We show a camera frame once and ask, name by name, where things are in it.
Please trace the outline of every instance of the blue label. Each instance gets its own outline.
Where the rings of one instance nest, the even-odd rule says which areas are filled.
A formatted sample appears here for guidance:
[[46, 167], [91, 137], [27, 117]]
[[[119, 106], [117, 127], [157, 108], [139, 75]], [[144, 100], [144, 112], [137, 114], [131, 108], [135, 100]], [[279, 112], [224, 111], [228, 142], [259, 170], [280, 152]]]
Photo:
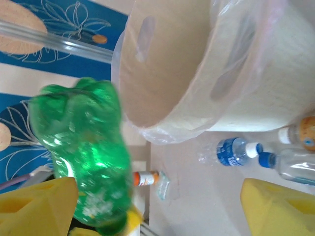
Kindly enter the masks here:
[[242, 166], [233, 153], [232, 146], [235, 139], [237, 138], [222, 140], [217, 146], [218, 159], [225, 166]]

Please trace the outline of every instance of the green plastic bottle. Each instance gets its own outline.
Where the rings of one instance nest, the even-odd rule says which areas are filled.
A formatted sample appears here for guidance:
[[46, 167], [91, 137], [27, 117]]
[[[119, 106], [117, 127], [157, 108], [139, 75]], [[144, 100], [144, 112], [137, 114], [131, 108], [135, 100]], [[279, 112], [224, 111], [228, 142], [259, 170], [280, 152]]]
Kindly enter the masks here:
[[76, 179], [74, 217], [104, 236], [122, 232], [133, 184], [113, 85], [93, 78], [73, 88], [49, 85], [31, 99], [29, 111], [35, 135], [52, 153], [55, 176]]

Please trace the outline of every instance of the white line drawing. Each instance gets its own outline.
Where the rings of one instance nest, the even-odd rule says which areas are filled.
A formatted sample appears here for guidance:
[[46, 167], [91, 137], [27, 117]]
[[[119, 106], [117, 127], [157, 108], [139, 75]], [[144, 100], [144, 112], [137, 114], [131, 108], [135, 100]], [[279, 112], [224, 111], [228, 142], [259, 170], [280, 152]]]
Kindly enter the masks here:
[[[12, 126], [14, 128], [16, 128], [25, 138], [20, 138], [20, 137], [16, 137], [11, 135], [11, 138], [14, 139], [15, 141], [11, 142], [10, 146], [29, 146], [27, 148], [24, 149], [20, 149], [17, 151], [14, 151], [12, 153], [10, 153], [9, 155], [3, 157], [0, 159], [0, 162], [3, 160], [6, 160], [8, 158], [6, 167], [5, 167], [5, 178], [6, 180], [9, 179], [13, 179], [14, 177], [16, 177], [17, 173], [24, 168], [27, 164], [31, 163], [32, 161], [35, 161], [38, 158], [45, 158], [47, 159], [47, 161], [51, 161], [51, 153], [44, 147], [42, 146], [39, 142], [38, 139], [35, 137], [35, 135], [33, 134], [31, 127], [30, 127], [30, 118], [29, 118], [29, 109], [27, 106], [28, 100], [23, 100], [20, 102], [24, 109], [27, 112], [27, 117], [26, 119], [24, 118], [24, 116], [22, 115], [22, 113], [20, 111], [18, 111], [17, 109], [13, 108], [13, 107], [7, 107], [6, 109], [9, 112], [11, 121], [8, 121], [6, 119], [0, 118], [0, 121], [3, 122], [4, 124], [6, 124], [7, 126]], [[17, 117], [20, 117], [22, 120], [23, 125], [25, 126], [26, 132], [25, 130], [23, 130], [21, 127], [19, 127], [19, 125], [17, 124], [13, 113], [16, 113]], [[17, 154], [24, 154], [27, 151], [42, 151], [40, 154], [38, 154], [36, 152], [36, 154], [38, 154], [36, 157], [34, 157], [33, 159], [27, 161], [26, 163], [24, 163], [22, 166], [20, 166], [15, 173], [11, 176], [11, 178], [8, 177], [8, 165], [10, 163], [10, 161], [17, 155]], [[46, 166], [52, 168], [52, 163], [47, 163]]]
[[[76, 41], [94, 43], [92, 40], [94, 35], [98, 35], [98, 32], [105, 27], [111, 27], [111, 24], [107, 20], [89, 18], [88, 9], [79, 1], [69, 5], [65, 10], [48, 0], [41, 0], [41, 6], [28, 3], [20, 3], [20, 5], [40, 17], [49, 33]], [[23, 62], [41, 64], [52, 63], [71, 55], [46, 47], [31, 54], [6, 54]]]

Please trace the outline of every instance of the white bottle cap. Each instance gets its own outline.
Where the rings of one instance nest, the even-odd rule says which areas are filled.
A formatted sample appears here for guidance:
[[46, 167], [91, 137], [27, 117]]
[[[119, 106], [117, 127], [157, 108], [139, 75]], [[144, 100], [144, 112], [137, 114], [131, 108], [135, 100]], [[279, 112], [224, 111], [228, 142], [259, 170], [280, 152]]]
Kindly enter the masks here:
[[291, 140], [289, 138], [289, 127], [282, 128], [278, 131], [278, 137], [281, 143], [283, 144], [291, 144]]
[[263, 152], [262, 145], [260, 143], [248, 143], [246, 144], [245, 150], [249, 158], [255, 158]]

